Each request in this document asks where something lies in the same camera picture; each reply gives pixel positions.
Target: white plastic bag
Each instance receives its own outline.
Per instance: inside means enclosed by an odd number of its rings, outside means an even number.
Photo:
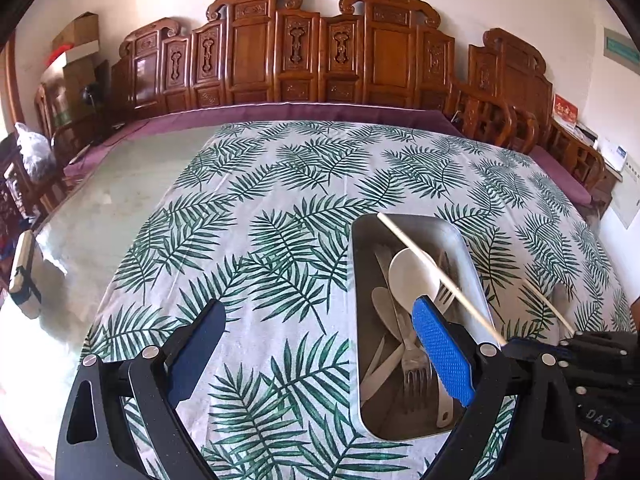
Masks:
[[[29,178],[38,182],[56,169],[56,157],[51,151],[47,137],[32,132],[26,124],[15,123],[18,144],[22,153],[24,169]]]

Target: green sign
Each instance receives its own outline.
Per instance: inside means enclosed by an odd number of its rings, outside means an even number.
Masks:
[[[640,52],[630,46],[626,46],[613,38],[607,38],[607,49],[636,65],[640,65]]]
[[[604,29],[604,56],[640,74],[640,52],[631,38]]]

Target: metal fork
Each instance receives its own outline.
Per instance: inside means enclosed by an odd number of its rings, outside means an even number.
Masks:
[[[389,287],[389,265],[391,264],[391,250],[386,246],[376,246],[374,253],[382,275],[385,277],[386,286]],[[424,405],[427,396],[427,387],[431,380],[431,361],[424,349],[418,348],[415,344],[415,330],[408,326],[405,313],[396,303],[390,293],[393,304],[398,329],[404,343],[404,353],[402,354],[402,382],[404,393],[404,406],[407,411],[416,410]]]
[[[443,270],[444,273],[446,273],[447,276],[449,276],[451,265],[449,263],[449,257],[447,256],[446,251],[442,251],[440,253],[440,257],[438,258],[438,266]],[[436,299],[433,303],[438,307],[439,311],[444,312],[449,308],[451,303],[453,303],[454,299],[455,298],[451,291],[441,283],[440,289],[438,290]]]

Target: stainless steel tray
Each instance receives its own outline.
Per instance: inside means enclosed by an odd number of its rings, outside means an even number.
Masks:
[[[466,297],[493,323],[478,273],[471,260],[464,238],[458,229],[440,218],[420,215],[388,215],[422,250],[437,261],[445,251],[450,263],[450,277]],[[396,237],[374,214],[359,217],[351,227],[353,272],[356,289],[356,329],[358,342],[358,372],[360,380],[378,348],[382,336],[385,349],[381,362],[398,346],[398,342],[385,329],[371,302],[371,291],[386,286],[374,255],[373,247],[386,245],[395,254],[404,248]],[[473,319],[457,301],[447,310],[445,317],[466,327],[478,343],[492,342],[491,335]],[[447,428],[437,428],[438,386],[431,381],[426,407],[417,412],[405,413],[402,405],[402,370],[391,374],[379,391],[360,410],[364,427],[374,436],[384,440],[408,440],[450,431],[460,415],[462,407],[454,402],[454,418]]]

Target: tablecloth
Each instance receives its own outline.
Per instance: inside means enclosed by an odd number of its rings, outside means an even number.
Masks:
[[[263,121],[212,128],[127,251],[82,353],[132,358],[218,298],[226,333],[178,414],[219,478],[419,478],[446,435],[381,441],[350,410],[350,224],[377,211],[457,226],[507,338],[559,337],[524,276],[547,295],[564,283],[580,330],[631,329],[604,250],[528,156],[410,128]],[[513,407],[507,398],[478,476]],[[135,402],[126,412],[162,478]]]

